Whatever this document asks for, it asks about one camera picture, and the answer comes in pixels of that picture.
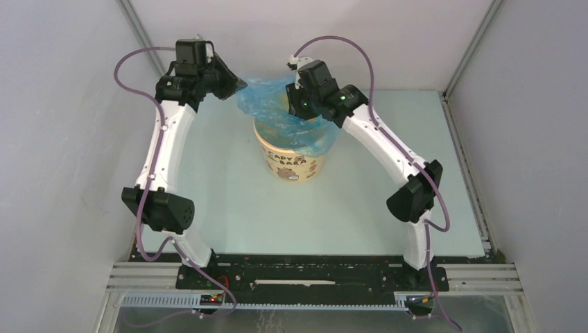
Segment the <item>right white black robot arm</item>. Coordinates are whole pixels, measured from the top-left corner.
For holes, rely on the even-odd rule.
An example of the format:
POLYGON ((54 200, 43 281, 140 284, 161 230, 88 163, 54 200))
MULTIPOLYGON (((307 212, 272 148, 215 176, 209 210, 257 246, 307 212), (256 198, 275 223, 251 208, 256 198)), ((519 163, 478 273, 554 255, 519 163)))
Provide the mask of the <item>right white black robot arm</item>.
POLYGON ((384 167, 398 190, 386 201, 390 213, 406 226, 403 255, 409 265, 403 279, 413 290, 431 281, 426 267, 432 259, 426 238, 443 167, 414 153, 370 107, 369 98, 354 85, 339 87, 328 66, 309 57, 291 57, 295 82, 286 86, 289 113, 301 119, 321 117, 358 140, 384 167))

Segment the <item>yellow capybara trash bin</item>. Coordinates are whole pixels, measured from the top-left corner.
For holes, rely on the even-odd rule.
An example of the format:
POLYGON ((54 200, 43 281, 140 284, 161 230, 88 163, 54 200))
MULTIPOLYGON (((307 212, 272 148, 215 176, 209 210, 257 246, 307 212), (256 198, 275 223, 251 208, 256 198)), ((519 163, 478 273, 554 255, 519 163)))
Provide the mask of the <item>yellow capybara trash bin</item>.
POLYGON ((270 172, 293 184, 317 176, 332 144, 329 122, 303 120, 284 112, 255 117, 254 133, 270 172))

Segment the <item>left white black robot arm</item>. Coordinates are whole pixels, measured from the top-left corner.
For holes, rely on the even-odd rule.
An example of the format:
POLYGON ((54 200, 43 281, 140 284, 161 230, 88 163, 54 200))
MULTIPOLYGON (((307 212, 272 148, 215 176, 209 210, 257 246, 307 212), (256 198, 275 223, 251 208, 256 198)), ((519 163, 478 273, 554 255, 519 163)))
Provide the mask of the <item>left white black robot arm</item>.
POLYGON ((202 38, 180 39, 172 47, 175 60, 149 94, 116 83, 155 104, 155 125, 141 172, 121 198, 135 215, 135 243, 141 256, 155 261, 172 244, 186 265, 195 266, 193 281, 203 289, 218 283, 219 270, 209 264, 214 252, 202 238, 188 240, 195 216, 194 202, 178 194, 178 175, 187 135, 199 105, 209 94, 226 100, 246 87, 202 38))

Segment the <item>blue plastic trash bag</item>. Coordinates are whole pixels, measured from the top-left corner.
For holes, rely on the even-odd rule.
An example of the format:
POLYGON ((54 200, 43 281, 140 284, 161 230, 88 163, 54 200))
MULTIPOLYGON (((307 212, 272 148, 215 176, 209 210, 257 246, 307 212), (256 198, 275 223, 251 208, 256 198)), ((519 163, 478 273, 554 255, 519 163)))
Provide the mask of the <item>blue plastic trash bag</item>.
POLYGON ((289 114, 286 86, 293 82, 292 75, 246 78, 247 87, 236 93, 237 106, 254 117, 257 133, 269 144, 309 157, 325 155, 339 128, 322 117, 303 120, 289 114))

